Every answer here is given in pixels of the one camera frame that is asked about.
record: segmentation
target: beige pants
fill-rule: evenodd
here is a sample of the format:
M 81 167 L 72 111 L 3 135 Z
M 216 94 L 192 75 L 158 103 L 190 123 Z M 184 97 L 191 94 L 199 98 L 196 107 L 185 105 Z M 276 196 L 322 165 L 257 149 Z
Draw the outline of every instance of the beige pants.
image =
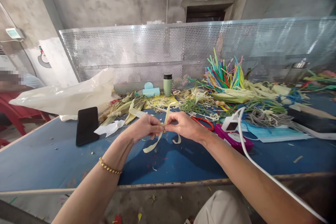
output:
M 216 191 L 201 208 L 194 224 L 251 224 L 243 203 L 227 191 Z

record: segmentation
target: table edge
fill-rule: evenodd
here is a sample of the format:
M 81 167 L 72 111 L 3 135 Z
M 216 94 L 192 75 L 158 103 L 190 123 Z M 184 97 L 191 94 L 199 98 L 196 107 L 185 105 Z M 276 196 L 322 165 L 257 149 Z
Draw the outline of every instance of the table edge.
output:
M 298 173 L 298 174 L 284 174 L 284 175 L 274 175 L 273 177 L 282 181 L 286 179 L 298 179 L 298 178 L 308 178 L 308 177 L 332 177 L 336 176 L 335 172 L 323 172 L 323 173 Z M 150 190 L 150 189 L 167 189 L 176 188 L 178 186 L 217 186 L 222 184 L 232 184 L 229 178 L 220 178 L 212 180 L 200 180 L 200 181 L 186 181 L 186 182 L 171 182 L 171 183 L 152 183 L 152 184 L 136 184 L 136 185 L 119 185 L 117 190 Z M 66 194 L 72 193 L 75 188 L 64 188 L 64 189 L 42 189 L 42 190 L 26 190 L 26 191 L 9 191 L 0 192 L 2 195 L 27 195 L 27 194 Z
M 59 116 L 57 116 L 57 117 L 51 119 L 49 122 L 46 122 L 45 124 L 41 125 L 40 127 L 36 128 L 36 129 L 33 129 L 32 131 L 30 131 L 30 132 L 27 133 L 26 135 L 23 135 L 22 137 L 16 139 L 15 141 L 11 142 L 10 144 L 6 145 L 5 147 L 2 147 L 2 148 L 0 149 L 0 152 L 1 152 L 1 151 L 4 151 L 4 150 L 7 149 L 8 147 L 10 147 L 10 146 L 16 144 L 16 143 L 19 142 L 20 140 L 24 139 L 26 136 L 28 136 L 28 135 L 34 133 L 34 132 L 37 131 L 38 129 L 42 128 L 43 126 L 47 125 L 48 123 L 51 123 L 52 121 L 54 121 L 54 120 L 57 119 L 57 118 L 59 118 Z

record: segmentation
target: black bottle cap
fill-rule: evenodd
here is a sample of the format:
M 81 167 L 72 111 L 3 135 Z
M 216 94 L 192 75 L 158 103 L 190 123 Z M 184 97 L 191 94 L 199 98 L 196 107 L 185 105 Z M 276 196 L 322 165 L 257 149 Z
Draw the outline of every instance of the black bottle cap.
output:
M 172 79 L 173 75 L 163 75 L 163 79 Z

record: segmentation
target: gold bracelet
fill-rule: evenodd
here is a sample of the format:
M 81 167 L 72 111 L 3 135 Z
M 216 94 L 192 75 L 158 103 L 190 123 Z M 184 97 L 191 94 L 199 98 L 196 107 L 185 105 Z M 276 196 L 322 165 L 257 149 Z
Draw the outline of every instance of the gold bracelet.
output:
M 115 174 L 121 174 L 122 171 L 116 171 L 116 170 L 113 170 L 111 169 L 110 167 L 108 167 L 103 161 L 102 161 L 102 157 L 99 158 L 99 163 L 100 165 L 105 168 L 108 172 L 112 172 L 112 173 L 115 173 Z

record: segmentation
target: gray string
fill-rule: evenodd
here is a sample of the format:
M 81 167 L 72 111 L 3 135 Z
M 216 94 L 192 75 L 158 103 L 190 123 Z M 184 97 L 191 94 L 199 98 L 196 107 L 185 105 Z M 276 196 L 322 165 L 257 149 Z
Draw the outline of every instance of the gray string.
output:
M 292 119 L 293 117 L 287 115 L 287 113 L 266 114 L 263 110 L 256 109 L 247 113 L 245 120 L 258 127 L 278 127 L 280 125 L 292 127 Z

